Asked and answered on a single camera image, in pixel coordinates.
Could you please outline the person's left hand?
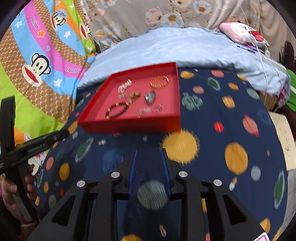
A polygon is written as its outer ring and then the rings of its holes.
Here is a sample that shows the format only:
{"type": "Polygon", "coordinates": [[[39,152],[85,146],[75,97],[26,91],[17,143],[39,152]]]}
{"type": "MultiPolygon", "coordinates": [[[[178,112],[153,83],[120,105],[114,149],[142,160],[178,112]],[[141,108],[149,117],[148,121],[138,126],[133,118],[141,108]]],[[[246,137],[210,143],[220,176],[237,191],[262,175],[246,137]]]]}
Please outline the person's left hand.
{"type": "Polygon", "coordinates": [[[26,221],[13,197],[17,185],[4,177],[1,180],[1,240],[27,240],[36,226],[26,221]]]}

